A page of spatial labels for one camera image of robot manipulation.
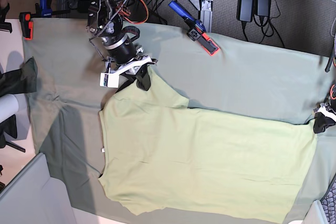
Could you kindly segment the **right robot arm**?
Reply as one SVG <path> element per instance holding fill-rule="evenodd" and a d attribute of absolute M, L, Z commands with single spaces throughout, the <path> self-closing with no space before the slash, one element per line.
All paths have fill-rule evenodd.
<path fill-rule="evenodd" d="M 134 23 L 124 26 L 130 12 L 128 0 L 90 0 L 87 31 L 92 44 L 100 38 L 107 51 L 102 57 L 105 71 L 100 75 L 100 86 L 122 90 L 136 83 L 141 90 L 148 91 L 151 80 L 148 66 L 156 59 L 146 56 L 141 45 L 134 42 L 140 38 L 140 30 Z"/>

